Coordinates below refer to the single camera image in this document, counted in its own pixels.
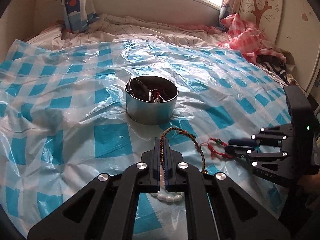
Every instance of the white bead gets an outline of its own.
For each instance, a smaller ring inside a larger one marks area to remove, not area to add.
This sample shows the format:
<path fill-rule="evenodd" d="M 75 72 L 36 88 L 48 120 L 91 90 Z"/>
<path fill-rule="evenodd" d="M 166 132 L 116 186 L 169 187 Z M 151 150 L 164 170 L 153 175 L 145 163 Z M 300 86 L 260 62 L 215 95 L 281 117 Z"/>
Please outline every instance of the white bead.
<path fill-rule="evenodd" d="M 176 196 L 174 196 L 174 201 L 180 201 L 180 200 L 182 200 L 182 196 L 181 195 L 176 195 Z"/>
<path fill-rule="evenodd" d="M 166 199 L 165 195 L 163 195 L 163 194 L 158 194 L 157 197 L 158 197 L 159 200 L 165 200 Z"/>
<path fill-rule="evenodd" d="M 166 202 L 174 202 L 174 198 L 173 197 L 171 197 L 171 196 L 167 196 L 166 198 L 165 198 L 165 201 Z"/>

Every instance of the blue checkered plastic sheet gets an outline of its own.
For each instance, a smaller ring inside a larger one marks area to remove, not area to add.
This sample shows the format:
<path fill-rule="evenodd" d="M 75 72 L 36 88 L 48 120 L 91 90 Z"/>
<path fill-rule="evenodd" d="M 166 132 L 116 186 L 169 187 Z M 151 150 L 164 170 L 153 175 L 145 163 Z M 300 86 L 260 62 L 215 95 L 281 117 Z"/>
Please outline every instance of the blue checkered plastic sheet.
<path fill-rule="evenodd" d="M 178 87 L 170 122 L 147 126 L 127 116 L 124 86 L 140 75 Z M 233 50 L 128 40 L 52 52 L 15 41 L 0 79 L 0 203 L 24 236 L 99 173 L 119 174 L 139 162 L 168 127 L 186 129 L 200 143 L 248 138 L 260 127 L 290 121 L 279 84 Z M 192 141 L 174 131 L 168 138 L 186 162 L 201 168 Z M 251 175 L 241 160 L 204 152 L 211 174 L 225 172 L 280 214 L 281 187 Z M 186 227 L 183 201 L 140 194 L 135 239 L 187 239 Z"/>

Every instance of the pink plaid cloth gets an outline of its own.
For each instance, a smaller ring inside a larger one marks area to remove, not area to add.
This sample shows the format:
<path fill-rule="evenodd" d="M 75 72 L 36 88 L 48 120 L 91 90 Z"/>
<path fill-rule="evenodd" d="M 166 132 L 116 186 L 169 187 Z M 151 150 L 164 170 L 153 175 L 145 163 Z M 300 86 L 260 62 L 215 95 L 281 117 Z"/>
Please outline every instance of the pink plaid cloth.
<path fill-rule="evenodd" d="M 286 58 L 282 53 L 264 46 L 262 41 L 267 39 L 252 22 L 241 20 L 238 14 L 232 14 L 222 19 L 221 23 L 229 28 L 229 42 L 220 43 L 220 46 L 239 50 L 252 63 L 257 63 L 257 55 L 276 56 L 285 62 Z"/>

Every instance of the bed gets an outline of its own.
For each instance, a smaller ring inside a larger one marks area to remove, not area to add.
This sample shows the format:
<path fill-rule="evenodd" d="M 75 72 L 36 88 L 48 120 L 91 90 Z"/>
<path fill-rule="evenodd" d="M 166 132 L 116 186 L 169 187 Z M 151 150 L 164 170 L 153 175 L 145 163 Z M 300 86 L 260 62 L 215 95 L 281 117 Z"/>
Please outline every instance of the bed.
<path fill-rule="evenodd" d="M 16 40 L 0 65 L 0 203 L 16 228 L 27 236 L 98 174 L 119 174 L 139 162 L 169 127 L 202 143 L 289 123 L 281 82 L 219 46 L 226 41 L 226 33 L 111 15 L 100 16 L 87 33 L 55 24 L 27 42 Z M 124 86 L 140 75 L 178 87 L 168 123 L 142 125 L 127 116 Z M 185 161 L 201 167 L 192 141 L 174 132 L 168 138 Z M 203 151 L 210 174 L 226 173 L 279 217 L 285 188 L 251 175 L 244 162 Z M 187 239 L 184 202 L 140 194 L 133 233 L 134 239 Z"/>

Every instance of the stainless steel bowl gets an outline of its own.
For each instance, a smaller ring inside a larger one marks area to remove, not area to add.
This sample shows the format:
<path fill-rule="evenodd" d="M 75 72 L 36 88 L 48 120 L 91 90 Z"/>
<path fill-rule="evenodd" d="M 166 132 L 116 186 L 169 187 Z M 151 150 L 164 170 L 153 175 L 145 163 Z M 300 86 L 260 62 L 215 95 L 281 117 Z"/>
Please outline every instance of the stainless steel bowl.
<path fill-rule="evenodd" d="M 168 122 L 174 111 L 178 97 L 178 88 L 170 80 L 156 76 L 136 77 L 150 90 L 164 90 L 170 100 L 164 102 L 148 102 L 135 98 L 129 93 L 129 81 L 125 85 L 127 114 L 138 123 L 157 125 Z"/>

